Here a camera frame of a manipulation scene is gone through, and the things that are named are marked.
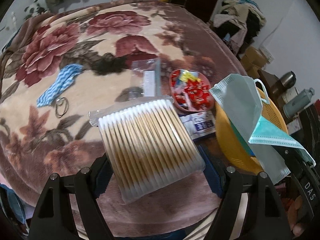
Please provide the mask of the blue white zigzag cloth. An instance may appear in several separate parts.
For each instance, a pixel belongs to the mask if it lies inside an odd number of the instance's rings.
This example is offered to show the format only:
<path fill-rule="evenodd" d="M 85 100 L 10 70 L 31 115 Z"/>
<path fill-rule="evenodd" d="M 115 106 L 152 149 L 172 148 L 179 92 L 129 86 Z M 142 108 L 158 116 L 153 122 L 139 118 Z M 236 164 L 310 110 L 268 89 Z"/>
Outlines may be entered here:
<path fill-rule="evenodd" d="M 68 89 L 75 78 L 83 71 L 83 65 L 69 64 L 62 68 L 55 80 L 55 82 L 37 99 L 36 106 L 44 107 L 50 106 L 59 95 Z"/>

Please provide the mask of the floral plush blanket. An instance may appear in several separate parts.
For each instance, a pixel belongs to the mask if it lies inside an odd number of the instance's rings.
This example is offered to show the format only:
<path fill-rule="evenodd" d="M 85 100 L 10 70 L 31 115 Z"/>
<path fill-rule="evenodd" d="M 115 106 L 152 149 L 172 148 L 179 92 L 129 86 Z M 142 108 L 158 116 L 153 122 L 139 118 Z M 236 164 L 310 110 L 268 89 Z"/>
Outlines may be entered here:
<path fill-rule="evenodd" d="M 106 53 L 126 57 L 128 69 L 96 75 Z M 1 174 L 35 206 L 52 173 L 73 175 L 105 152 L 88 113 L 126 100 L 133 61 L 159 58 L 161 89 L 173 70 L 202 73 L 213 85 L 240 61 L 200 19 L 157 0 L 120 0 L 27 20 L 1 56 Z M 50 105 L 37 99 L 69 64 L 83 65 L 74 83 Z"/>

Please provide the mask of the grey-blue thermos flask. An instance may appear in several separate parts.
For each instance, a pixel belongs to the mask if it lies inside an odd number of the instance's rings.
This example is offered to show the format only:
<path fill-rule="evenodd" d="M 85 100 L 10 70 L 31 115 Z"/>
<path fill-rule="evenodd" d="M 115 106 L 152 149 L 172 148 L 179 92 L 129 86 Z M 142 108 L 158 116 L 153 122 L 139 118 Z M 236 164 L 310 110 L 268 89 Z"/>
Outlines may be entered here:
<path fill-rule="evenodd" d="M 305 106 L 311 102 L 311 98 L 314 96 L 315 90 L 313 88 L 302 90 L 297 96 L 286 103 L 283 106 L 283 111 L 286 117 L 289 119 L 296 113 L 301 111 Z"/>

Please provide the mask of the orange perforated plastic basket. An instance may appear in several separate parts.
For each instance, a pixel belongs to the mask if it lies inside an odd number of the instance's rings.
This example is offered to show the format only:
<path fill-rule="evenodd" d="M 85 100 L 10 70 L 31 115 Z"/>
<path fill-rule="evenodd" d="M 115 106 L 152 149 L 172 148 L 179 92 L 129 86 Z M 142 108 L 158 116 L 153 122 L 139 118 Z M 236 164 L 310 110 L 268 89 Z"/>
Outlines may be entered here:
<path fill-rule="evenodd" d="M 279 129 L 288 132 L 285 121 L 272 100 L 263 102 L 262 116 L 276 125 Z M 249 148 L 247 142 L 234 127 L 222 107 L 216 103 L 216 138 L 221 151 L 227 160 L 236 168 L 258 174 L 263 171 L 258 159 Z"/>

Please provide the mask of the stacked cardboard boxes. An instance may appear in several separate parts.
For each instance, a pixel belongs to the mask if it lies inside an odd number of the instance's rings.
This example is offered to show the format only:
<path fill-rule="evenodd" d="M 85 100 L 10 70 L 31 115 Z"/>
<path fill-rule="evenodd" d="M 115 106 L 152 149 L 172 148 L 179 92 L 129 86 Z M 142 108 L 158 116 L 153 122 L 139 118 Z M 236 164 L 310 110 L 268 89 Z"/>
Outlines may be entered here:
<path fill-rule="evenodd" d="M 248 76 L 257 79 L 260 77 L 258 71 L 268 63 L 267 58 L 260 51 L 250 46 L 246 49 L 240 60 Z"/>

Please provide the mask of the clear plastic zip bag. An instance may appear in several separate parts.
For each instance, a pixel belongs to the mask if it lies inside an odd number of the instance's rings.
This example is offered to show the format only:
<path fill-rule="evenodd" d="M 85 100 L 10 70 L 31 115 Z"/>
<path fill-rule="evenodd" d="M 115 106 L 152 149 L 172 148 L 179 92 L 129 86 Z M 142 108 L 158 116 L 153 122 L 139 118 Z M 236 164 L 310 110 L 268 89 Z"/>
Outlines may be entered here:
<path fill-rule="evenodd" d="M 156 97 L 161 93 L 161 61 L 159 58 L 131 63 L 128 99 Z"/>

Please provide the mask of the white blue tissue packet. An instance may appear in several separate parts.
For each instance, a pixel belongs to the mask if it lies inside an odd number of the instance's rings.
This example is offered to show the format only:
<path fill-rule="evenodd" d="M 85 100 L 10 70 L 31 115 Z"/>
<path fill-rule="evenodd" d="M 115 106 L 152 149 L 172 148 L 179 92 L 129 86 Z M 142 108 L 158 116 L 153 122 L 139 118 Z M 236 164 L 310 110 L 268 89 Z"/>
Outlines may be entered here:
<path fill-rule="evenodd" d="M 216 132 L 215 118 L 211 111 L 180 115 L 179 117 L 192 140 L 204 138 Z"/>

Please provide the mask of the stainless electric kettle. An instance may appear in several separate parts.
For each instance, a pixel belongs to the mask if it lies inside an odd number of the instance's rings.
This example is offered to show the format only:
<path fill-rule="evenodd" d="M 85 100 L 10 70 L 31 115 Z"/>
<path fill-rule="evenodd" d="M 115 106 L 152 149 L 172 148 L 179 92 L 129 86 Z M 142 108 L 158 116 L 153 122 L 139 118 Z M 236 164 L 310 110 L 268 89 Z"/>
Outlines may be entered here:
<path fill-rule="evenodd" d="M 280 78 L 280 83 L 286 89 L 290 89 L 296 83 L 296 75 L 293 71 L 287 72 Z"/>

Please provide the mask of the chair piled with clothes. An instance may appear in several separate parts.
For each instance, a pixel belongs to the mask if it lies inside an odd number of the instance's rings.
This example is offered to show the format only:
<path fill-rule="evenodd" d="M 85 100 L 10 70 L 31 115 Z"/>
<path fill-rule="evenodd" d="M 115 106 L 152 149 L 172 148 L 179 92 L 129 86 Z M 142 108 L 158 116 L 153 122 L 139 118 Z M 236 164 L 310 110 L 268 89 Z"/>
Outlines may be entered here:
<path fill-rule="evenodd" d="M 213 17 L 212 29 L 237 55 L 266 24 L 266 17 L 252 0 L 224 0 Z"/>

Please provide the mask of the light blue face mask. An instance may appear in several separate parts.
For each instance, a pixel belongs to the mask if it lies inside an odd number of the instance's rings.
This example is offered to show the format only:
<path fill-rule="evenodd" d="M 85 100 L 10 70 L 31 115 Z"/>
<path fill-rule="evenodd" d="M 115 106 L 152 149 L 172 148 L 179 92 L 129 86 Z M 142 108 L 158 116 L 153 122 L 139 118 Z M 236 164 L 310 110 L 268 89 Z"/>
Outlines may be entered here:
<path fill-rule="evenodd" d="M 255 85 L 258 82 L 260 80 L 248 76 L 230 74 L 209 92 L 247 142 L 263 171 L 276 184 L 291 172 L 273 146 L 297 149 L 312 167 L 316 162 L 298 141 L 262 116 L 263 102 L 270 103 L 270 99 L 260 95 Z"/>

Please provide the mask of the white mug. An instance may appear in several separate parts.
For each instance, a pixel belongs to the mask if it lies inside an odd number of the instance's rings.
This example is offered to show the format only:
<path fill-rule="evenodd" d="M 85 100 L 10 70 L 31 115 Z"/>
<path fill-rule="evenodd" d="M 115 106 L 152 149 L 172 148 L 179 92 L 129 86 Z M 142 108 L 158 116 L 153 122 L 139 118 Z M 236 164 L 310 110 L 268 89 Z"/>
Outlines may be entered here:
<path fill-rule="evenodd" d="M 299 94 L 299 91 L 296 87 L 291 87 L 286 92 L 284 92 L 281 97 L 285 104 L 290 102 L 292 99 L 294 99 Z"/>

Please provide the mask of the dark wooden side table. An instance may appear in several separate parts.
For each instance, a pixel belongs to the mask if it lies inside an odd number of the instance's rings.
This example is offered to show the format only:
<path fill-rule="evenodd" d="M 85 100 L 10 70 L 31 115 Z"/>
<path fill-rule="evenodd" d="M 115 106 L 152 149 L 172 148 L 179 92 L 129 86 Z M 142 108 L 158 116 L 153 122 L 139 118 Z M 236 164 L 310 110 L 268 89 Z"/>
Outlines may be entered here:
<path fill-rule="evenodd" d="M 258 70 L 258 74 L 259 79 L 263 82 L 267 90 L 268 97 L 272 101 L 277 101 L 281 94 L 283 94 L 287 90 L 277 76 L 270 74 L 262 69 Z"/>

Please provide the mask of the cotton swab pack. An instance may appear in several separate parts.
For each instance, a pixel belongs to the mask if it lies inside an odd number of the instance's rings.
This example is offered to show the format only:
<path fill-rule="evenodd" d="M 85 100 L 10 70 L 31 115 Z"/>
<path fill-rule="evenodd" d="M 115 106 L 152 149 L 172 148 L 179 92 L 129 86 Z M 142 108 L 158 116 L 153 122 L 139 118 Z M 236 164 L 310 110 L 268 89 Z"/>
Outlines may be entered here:
<path fill-rule="evenodd" d="M 99 129 L 125 203 L 205 168 L 169 96 L 136 98 L 88 117 Z"/>

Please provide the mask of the pink tray of candies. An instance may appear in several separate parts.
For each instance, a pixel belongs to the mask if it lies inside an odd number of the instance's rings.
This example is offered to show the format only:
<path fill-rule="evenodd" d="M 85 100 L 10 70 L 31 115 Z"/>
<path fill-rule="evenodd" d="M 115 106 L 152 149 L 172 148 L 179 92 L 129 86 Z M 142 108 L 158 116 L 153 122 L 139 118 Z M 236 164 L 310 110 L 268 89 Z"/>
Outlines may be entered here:
<path fill-rule="evenodd" d="M 169 76 L 175 106 L 183 112 L 203 112 L 214 107 L 209 80 L 196 71 L 178 69 Z"/>

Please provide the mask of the black fuzzy hair piece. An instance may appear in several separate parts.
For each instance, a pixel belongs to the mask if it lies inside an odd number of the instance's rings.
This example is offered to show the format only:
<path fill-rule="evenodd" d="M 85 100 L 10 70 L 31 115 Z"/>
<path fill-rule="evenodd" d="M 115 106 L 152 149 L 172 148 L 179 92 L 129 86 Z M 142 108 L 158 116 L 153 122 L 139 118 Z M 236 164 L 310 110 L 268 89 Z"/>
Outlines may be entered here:
<path fill-rule="evenodd" d="M 91 70 L 96 75 L 121 73 L 125 69 L 128 69 L 128 66 L 126 64 L 126 57 L 115 57 L 111 53 L 104 54 L 102 58 L 93 62 L 91 65 Z"/>

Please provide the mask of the panda plush toy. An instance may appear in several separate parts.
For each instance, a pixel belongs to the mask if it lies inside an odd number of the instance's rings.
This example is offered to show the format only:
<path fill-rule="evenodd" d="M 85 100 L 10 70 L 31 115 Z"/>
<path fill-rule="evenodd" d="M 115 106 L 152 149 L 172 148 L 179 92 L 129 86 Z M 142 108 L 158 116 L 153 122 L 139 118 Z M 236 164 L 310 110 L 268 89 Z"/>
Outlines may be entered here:
<path fill-rule="evenodd" d="M 29 6 L 27 6 L 24 9 L 24 12 L 25 12 L 24 19 L 27 20 L 29 18 L 48 13 L 50 12 L 50 10 L 45 6 L 42 6 L 39 0 L 35 0 L 33 1 L 33 3 L 31 3 Z"/>

